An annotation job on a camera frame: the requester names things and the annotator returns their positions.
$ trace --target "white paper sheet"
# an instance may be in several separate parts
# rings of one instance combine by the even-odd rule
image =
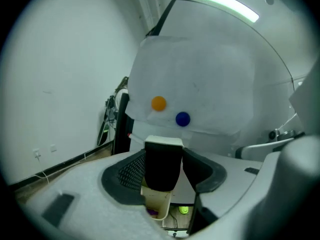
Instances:
[[[126,113],[152,125],[181,128],[176,115],[187,112],[186,130],[233,135],[253,118],[254,76],[249,51],[230,40],[148,37],[130,73]],[[152,109],[155,96],[166,99],[165,110]]]

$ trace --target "blue ball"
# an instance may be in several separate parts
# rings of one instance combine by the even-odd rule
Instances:
[[[190,123],[190,115],[187,112],[180,112],[175,117],[178,126],[187,126]]]

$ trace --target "black baseboard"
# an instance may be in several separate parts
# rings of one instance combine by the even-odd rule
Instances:
[[[90,150],[88,152],[85,152],[85,153],[83,153],[81,155],[78,155],[78,156],[76,156],[76,157],[74,157],[74,158],[72,158],[72,159],[70,159],[68,161],[62,162],[62,163],[57,164],[57,165],[55,165],[55,166],[53,166],[51,168],[48,168],[48,169],[44,170],[44,173],[47,176],[49,176],[49,175],[51,175],[51,174],[53,174],[53,173],[55,173],[57,171],[60,171],[61,169],[64,169],[64,168],[66,168],[68,166],[71,166],[74,163],[84,159],[85,156],[88,157],[88,156],[92,155],[93,153],[95,153],[95,152],[97,152],[97,151],[109,146],[111,143],[112,143],[112,141],[108,142],[106,144],[103,144],[101,146],[98,146],[97,148],[95,148],[93,150]],[[44,174],[42,172],[36,173],[36,175],[38,175],[39,177],[44,177]],[[22,181],[20,181],[18,183],[9,185],[8,187],[9,187],[9,190],[16,191],[16,190],[18,190],[18,189],[20,189],[20,188],[22,188],[22,187],[24,187],[26,185],[29,185],[31,183],[36,182],[38,180],[40,180],[40,178],[38,178],[36,176],[31,176],[30,178],[26,178],[26,179],[24,179],[24,180],[22,180]]]

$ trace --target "ceiling fixture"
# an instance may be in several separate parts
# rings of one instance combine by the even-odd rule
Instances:
[[[256,22],[259,19],[259,15],[256,14],[253,10],[249,7],[245,6],[244,4],[238,2],[237,0],[210,0],[212,2],[218,3],[225,7],[230,8],[231,10],[236,11],[237,13],[241,14],[242,16],[246,17],[251,22]]]

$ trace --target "power outlet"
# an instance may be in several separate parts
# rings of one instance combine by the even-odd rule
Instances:
[[[50,145],[50,152],[52,153],[52,152],[55,152],[55,151],[57,151],[56,144]]]
[[[39,153],[39,148],[35,148],[32,152],[35,158],[41,157]]]

